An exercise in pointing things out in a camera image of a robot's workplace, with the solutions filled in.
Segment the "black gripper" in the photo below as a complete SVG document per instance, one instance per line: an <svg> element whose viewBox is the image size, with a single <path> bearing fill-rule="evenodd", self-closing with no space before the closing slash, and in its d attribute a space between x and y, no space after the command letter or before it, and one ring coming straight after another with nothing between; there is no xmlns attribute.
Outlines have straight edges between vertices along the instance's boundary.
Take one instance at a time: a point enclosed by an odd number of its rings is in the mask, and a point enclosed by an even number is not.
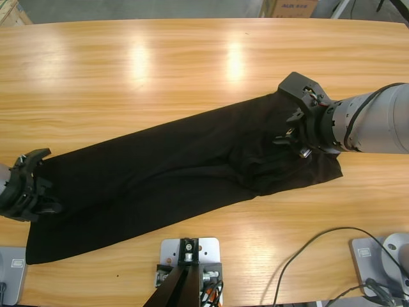
<svg viewBox="0 0 409 307"><path fill-rule="evenodd" d="M339 127L338 114L340 107L307 107L298 108L286 123L289 129L273 139L277 146L299 148L301 156L306 152L340 154L341 143L334 130Z"/></svg>
<svg viewBox="0 0 409 307"><path fill-rule="evenodd" d="M63 206L48 197L47 180L18 171L1 171L1 215L17 221L37 222L46 214L58 214Z"/></svg>

